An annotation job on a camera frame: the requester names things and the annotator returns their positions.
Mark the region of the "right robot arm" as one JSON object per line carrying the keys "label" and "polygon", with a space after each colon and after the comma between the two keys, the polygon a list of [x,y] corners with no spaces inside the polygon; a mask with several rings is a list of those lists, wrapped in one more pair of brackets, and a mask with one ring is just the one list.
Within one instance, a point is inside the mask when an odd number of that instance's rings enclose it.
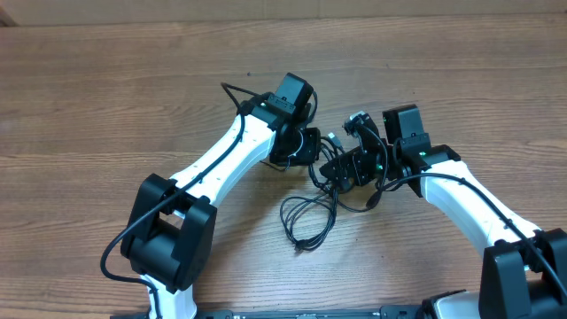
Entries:
{"label": "right robot arm", "polygon": [[566,316],[566,233],[543,230],[498,200],[446,144],[433,145],[418,107],[383,113],[385,137],[365,112],[351,115],[346,133],[359,145],[320,169],[338,191],[376,185],[366,206],[408,185],[443,212],[482,259],[478,292],[445,292],[395,318],[535,319]]}

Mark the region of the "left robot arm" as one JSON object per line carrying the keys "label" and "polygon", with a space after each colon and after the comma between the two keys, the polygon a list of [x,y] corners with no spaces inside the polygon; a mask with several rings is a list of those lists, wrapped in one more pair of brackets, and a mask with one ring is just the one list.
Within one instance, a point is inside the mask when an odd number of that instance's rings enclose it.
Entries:
{"label": "left robot arm", "polygon": [[149,175],[136,194],[121,254],[138,274],[150,306],[143,318],[193,318],[192,285],[212,249],[217,209],[262,160],[289,168],[315,161],[314,88],[287,74],[274,92],[237,102],[229,130],[200,159],[169,178]]}

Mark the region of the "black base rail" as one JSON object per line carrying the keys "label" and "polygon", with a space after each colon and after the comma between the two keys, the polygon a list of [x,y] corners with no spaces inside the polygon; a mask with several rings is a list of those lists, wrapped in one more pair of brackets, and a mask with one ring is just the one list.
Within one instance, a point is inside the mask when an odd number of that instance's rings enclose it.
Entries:
{"label": "black base rail", "polygon": [[479,319],[479,296],[466,290],[445,292],[429,297],[421,305],[383,305],[368,309],[293,310],[238,312],[231,310],[199,311],[189,306],[185,311],[166,310],[161,306],[162,318],[198,319],[418,319],[418,318],[471,318]]}

